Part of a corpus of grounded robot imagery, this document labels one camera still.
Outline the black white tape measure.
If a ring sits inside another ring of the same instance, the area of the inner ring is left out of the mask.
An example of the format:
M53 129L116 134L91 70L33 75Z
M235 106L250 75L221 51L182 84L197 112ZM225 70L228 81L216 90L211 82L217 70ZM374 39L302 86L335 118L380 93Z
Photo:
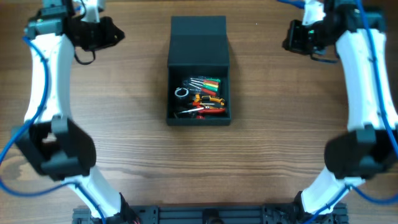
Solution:
M189 99L190 91L188 88L178 87L174 91L174 96L178 100L186 100Z

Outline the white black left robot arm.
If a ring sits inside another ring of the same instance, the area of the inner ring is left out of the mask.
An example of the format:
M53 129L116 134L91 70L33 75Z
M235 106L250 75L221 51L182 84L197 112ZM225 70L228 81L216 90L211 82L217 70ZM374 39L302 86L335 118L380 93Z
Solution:
M92 223L139 223L139 216L96 166L92 138L72 119L70 74L76 49L95 54L124 38L104 1L44 1L24 30L32 56L32 88L16 145L39 175L70 187L86 203Z

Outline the dark green box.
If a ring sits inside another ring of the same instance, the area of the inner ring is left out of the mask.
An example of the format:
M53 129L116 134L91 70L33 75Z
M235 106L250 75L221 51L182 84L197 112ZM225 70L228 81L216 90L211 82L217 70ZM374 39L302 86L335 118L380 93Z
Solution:
M168 70L168 98L166 122L169 126L227 126L231 123L229 46L225 16L173 16ZM178 100L174 91L183 87L190 77L209 77L221 80L219 98L226 101L226 112L206 115L205 119L174 118L178 107L196 107L189 99Z

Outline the orange black pliers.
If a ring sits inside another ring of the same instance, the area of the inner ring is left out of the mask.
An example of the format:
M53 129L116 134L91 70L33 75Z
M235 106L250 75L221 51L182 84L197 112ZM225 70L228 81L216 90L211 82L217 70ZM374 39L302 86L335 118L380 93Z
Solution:
M218 103L221 106L226 105L226 101L223 98L219 98L217 96L211 96L211 95L196 94L195 96L192 97L192 100L195 103Z

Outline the clear case coloured screwdrivers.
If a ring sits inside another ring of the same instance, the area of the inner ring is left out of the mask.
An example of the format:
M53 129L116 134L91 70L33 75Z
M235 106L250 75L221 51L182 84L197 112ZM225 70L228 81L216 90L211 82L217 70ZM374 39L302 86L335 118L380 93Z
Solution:
M220 93L221 80L209 77L190 77L182 81L182 85L191 94L218 96Z

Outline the red handled cutters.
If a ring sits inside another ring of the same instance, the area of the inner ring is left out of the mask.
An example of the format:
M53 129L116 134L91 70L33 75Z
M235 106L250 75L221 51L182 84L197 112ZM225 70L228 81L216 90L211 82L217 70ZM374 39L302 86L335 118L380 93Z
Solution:
M205 105L204 103L197 103L195 106L198 108L198 111L193 113L193 118L196 119L205 119L206 115L216 115L226 112L223 106Z

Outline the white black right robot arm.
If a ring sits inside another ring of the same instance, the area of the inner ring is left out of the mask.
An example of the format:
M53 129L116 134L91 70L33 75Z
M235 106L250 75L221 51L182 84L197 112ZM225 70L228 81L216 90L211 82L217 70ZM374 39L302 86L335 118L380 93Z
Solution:
M397 112L385 63L386 22L378 7L361 1L294 1L302 20L290 23L283 48L321 62L334 46L348 97L347 132L327 142L325 166L298 193L294 221L315 223L331 215L350 191L397 162Z

